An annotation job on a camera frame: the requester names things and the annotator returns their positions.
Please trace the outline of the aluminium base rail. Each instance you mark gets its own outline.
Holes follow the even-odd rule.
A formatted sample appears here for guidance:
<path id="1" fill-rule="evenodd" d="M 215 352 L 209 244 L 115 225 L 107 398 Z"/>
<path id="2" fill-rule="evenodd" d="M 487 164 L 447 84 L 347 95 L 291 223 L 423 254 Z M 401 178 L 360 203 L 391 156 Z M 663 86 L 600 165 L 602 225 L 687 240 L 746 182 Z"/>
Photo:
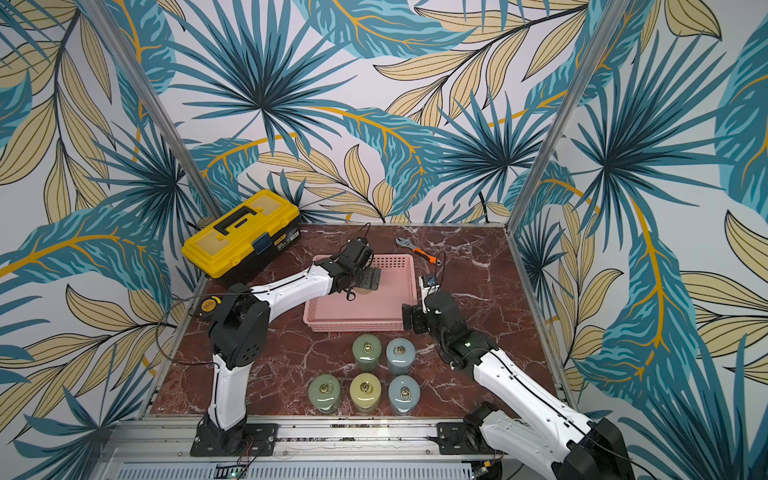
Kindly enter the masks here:
<path id="1" fill-rule="evenodd" d="M 558 417 L 552 440 L 495 411 L 460 419 L 258 417 L 243 447 L 204 445 L 182 418 L 119 426 L 93 479 L 553 479 L 580 452 L 604 455 L 595 422 Z"/>

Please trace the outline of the orange handled adjustable wrench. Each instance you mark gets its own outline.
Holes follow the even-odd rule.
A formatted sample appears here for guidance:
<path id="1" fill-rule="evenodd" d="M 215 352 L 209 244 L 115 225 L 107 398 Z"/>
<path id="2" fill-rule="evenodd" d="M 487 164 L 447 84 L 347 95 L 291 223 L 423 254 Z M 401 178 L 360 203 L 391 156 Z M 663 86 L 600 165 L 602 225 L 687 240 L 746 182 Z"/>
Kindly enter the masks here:
<path id="1" fill-rule="evenodd" d="M 427 252 L 425 252 L 424 250 L 422 250 L 422 249 L 420 249 L 419 247 L 417 247 L 417 246 L 416 246 L 416 245 L 415 245 L 415 244 L 414 244 L 414 243 L 413 243 L 411 240 L 409 240 L 409 239 L 406 239 L 406 238 L 402 238 L 402 237 L 398 237 L 398 238 L 396 239 L 396 244 L 397 244 L 398 246 L 401 246 L 401 247 L 403 247 L 403 248 L 406 248 L 406 249 L 409 249 L 409 250 L 411 250 L 413 253 L 416 253 L 418 256 L 420 256 L 420 257 L 424 258 L 424 259 L 425 259 L 425 260 L 427 260 L 429 263 L 431 263 L 431 264 L 433 264 L 433 265 L 435 265 L 435 266 L 441 266 L 441 265 L 442 265 L 442 261 L 441 261 L 441 260 L 440 260 L 438 257 L 436 257 L 436 256 L 433 256 L 433 255 L 430 255 L 430 254 L 428 254 L 428 253 L 427 253 Z"/>

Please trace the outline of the blue canister front row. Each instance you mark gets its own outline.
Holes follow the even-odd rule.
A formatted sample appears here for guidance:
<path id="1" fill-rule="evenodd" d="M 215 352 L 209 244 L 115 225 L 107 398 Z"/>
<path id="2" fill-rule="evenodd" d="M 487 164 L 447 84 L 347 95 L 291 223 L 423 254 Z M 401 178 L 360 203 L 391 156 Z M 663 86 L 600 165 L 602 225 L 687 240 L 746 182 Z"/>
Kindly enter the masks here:
<path id="1" fill-rule="evenodd" d="M 420 386 L 408 375 L 395 377 L 388 387 L 388 399 L 398 415 L 410 415 L 420 401 Z"/>

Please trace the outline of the yellow black tape measure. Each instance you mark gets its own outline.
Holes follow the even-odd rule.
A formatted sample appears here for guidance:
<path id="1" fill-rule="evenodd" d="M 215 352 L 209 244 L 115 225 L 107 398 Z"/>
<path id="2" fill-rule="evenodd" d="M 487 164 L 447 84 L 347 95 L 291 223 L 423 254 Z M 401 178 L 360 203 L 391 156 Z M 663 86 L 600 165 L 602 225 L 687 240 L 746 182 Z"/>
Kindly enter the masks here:
<path id="1" fill-rule="evenodd" d="M 211 314 L 221 303 L 222 299 L 219 296 L 212 295 L 206 297 L 199 305 L 200 316 L 203 317 Z"/>

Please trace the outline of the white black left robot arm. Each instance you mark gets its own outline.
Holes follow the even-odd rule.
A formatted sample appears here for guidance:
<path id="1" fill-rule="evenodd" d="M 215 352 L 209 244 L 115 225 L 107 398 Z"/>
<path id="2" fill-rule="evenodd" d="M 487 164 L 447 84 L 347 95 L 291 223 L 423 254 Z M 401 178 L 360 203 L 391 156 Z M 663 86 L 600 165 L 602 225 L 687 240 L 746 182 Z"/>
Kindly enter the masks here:
<path id="1" fill-rule="evenodd" d="M 232 286 L 201 302 L 210 322 L 214 363 L 212 400 L 203 424 L 222 439 L 236 437 L 246 421 L 245 397 L 252 363 L 266 343 L 270 323 L 310 300 L 344 292 L 349 301 L 360 284 L 378 288 L 372 253 L 346 254 L 313 262 L 307 269 L 266 285 Z"/>

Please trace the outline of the green canister front row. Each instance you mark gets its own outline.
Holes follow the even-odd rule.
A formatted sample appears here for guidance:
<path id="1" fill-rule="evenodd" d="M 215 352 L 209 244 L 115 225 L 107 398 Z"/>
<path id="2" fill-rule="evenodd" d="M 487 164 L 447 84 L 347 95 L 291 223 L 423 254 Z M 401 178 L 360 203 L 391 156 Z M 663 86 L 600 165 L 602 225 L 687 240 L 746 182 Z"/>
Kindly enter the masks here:
<path id="1" fill-rule="evenodd" d="M 329 373 L 321 374 L 310 382 L 308 398 L 312 406 L 321 414 L 333 414 L 341 405 L 341 383 Z"/>

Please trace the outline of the green canister back row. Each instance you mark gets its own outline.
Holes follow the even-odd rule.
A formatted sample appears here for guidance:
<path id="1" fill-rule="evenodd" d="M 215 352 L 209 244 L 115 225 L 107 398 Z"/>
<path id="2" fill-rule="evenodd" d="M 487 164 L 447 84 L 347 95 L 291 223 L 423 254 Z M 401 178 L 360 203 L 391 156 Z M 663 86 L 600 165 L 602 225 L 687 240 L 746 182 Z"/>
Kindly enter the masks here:
<path id="1" fill-rule="evenodd" d="M 373 334 L 358 336 L 352 345 L 352 353 L 355 363 L 362 372 L 374 372 L 380 364 L 382 344 L 379 338 Z"/>

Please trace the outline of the yellow-green canister front row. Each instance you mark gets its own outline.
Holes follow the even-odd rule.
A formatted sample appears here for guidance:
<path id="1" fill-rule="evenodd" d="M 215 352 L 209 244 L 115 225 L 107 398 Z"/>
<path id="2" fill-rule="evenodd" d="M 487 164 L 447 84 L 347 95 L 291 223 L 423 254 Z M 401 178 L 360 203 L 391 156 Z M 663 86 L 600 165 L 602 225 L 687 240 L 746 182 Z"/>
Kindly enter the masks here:
<path id="1" fill-rule="evenodd" d="M 361 373 L 351 382 L 350 397 L 354 407 L 361 413 L 374 412 L 381 400 L 382 386 L 373 373 Z"/>

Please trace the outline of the green canister row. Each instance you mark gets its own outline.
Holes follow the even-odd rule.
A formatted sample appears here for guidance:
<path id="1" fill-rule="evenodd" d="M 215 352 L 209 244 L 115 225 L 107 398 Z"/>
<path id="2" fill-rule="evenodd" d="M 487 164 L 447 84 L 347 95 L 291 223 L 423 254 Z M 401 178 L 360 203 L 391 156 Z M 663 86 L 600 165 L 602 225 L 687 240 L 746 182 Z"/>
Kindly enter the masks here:
<path id="1" fill-rule="evenodd" d="M 380 364 L 382 344 L 379 338 L 373 334 L 358 336 L 352 345 L 352 353 L 355 363 L 362 372 L 374 372 Z"/>
<path id="2" fill-rule="evenodd" d="M 312 406 L 321 414 L 333 414 L 341 405 L 341 383 L 329 373 L 321 374 L 310 382 L 308 398 Z"/>

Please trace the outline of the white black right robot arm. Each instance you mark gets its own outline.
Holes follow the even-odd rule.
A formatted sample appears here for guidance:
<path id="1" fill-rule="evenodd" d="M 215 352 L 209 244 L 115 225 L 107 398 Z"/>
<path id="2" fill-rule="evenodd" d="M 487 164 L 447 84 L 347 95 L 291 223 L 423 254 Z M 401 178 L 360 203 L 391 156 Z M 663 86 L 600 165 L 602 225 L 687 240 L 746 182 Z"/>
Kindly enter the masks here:
<path id="1" fill-rule="evenodd" d="M 623 434 L 608 419 L 593 421 L 550 394 L 493 339 L 468 326 L 447 291 L 420 306 L 402 306 L 403 328 L 429 334 L 440 358 L 492 392 L 518 416 L 495 407 L 466 419 L 485 445 L 509 454 L 545 479 L 633 479 Z"/>

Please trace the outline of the blue canister back row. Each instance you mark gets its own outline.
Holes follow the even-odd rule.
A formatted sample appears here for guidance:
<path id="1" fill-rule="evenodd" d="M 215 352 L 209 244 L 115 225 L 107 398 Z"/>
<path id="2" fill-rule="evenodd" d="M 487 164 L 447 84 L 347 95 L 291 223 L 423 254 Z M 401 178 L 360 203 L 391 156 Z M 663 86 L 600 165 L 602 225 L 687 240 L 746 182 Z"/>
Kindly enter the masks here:
<path id="1" fill-rule="evenodd" d="M 387 344 L 387 368 L 393 375 L 407 375 L 415 357 L 416 349 L 406 338 L 394 338 Z"/>

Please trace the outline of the pink perforated plastic basket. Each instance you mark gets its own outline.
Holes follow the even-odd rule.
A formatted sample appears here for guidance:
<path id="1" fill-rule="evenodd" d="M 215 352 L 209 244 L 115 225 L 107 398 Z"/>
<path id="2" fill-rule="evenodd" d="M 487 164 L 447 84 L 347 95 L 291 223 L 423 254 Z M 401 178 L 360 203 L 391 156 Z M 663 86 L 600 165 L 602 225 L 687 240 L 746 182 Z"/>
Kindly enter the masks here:
<path id="1" fill-rule="evenodd" d="M 348 301 L 344 293 L 312 299 L 305 304 L 303 321 L 313 332 L 403 331 L 401 308 L 418 301 L 414 260 L 410 254 L 376 256 L 381 269 L 379 289 L 356 295 Z"/>

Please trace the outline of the blue canister row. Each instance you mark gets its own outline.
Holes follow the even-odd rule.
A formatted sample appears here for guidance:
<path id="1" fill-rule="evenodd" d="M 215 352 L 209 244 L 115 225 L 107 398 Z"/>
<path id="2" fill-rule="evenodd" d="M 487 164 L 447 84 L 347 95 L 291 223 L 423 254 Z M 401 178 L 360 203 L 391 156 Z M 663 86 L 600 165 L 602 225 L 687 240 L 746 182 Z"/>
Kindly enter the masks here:
<path id="1" fill-rule="evenodd" d="M 406 338 L 394 338 L 387 344 L 387 368 L 393 375 L 407 375 L 415 357 L 416 349 Z"/>
<path id="2" fill-rule="evenodd" d="M 395 377 L 388 387 L 388 399 L 398 415 L 410 415 L 420 401 L 420 386 L 408 375 Z"/>

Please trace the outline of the yellow black plastic toolbox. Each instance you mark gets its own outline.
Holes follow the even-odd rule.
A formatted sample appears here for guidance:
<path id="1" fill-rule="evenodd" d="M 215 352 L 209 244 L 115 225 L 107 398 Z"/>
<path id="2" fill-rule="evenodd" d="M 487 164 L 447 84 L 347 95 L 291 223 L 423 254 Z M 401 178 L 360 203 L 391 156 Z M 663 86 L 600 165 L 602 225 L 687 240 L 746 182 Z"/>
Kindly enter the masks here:
<path id="1" fill-rule="evenodd" d="M 260 191 L 187 239 L 182 254 L 212 279 L 259 272 L 299 237 L 299 216 L 293 203 Z"/>

